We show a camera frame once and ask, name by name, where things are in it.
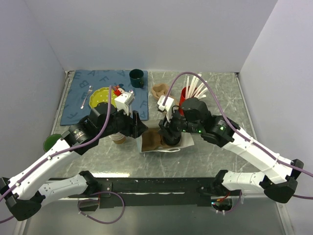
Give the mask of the light blue paper bag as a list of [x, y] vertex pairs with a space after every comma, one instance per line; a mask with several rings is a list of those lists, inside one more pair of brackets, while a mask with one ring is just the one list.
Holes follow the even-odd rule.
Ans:
[[182, 133], [181, 138], [176, 145], [168, 145], [158, 133], [159, 128], [149, 128], [140, 137], [136, 139], [137, 147], [140, 153], [146, 152], [179, 152], [183, 148], [194, 145], [190, 133]]

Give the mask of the black plastic cup lid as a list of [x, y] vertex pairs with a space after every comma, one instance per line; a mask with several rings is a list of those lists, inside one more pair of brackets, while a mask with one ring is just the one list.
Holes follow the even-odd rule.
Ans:
[[174, 135], [174, 136], [162, 136], [163, 142], [168, 145], [168, 146], [174, 146], [179, 144], [180, 140], [181, 140], [181, 133], [179, 133], [178, 135]]

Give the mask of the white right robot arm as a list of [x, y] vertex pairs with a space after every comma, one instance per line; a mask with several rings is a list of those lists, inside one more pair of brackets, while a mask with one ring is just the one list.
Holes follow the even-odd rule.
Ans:
[[204, 192], [212, 196], [236, 190], [264, 193], [279, 203], [287, 203], [294, 195], [300, 175], [295, 168], [302, 169], [302, 161], [291, 161], [276, 153], [270, 157], [271, 150], [232, 120], [211, 114], [207, 105], [197, 98], [185, 100], [180, 108], [182, 113], [174, 109], [175, 101], [164, 95], [157, 105], [159, 111], [166, 112], [164, 120], [159, 122], [159, 133], [168, 145], [178, 142], [182, 133], [199, 134], [204, 141], [237, 154], [258, 169], [249, 173], [220, 170]]

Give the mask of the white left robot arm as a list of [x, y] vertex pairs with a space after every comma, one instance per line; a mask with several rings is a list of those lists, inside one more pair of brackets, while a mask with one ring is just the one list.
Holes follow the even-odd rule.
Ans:
[[30, 167], [12, 178], [2, 177], [0, 198], [5, 200], [12, 217], [23, 221], [58, 199], [79, 194], [91, 197], [98, 189], [98, 181], [89, 171], [54, 183], [48, 180], [58, 168], [97, 146], [101, 138], [121, 133], [136, 139], [147, 129], [137, 111], [127, 115], [113, 105], [100, 103], [88, 116], [70, 126]]

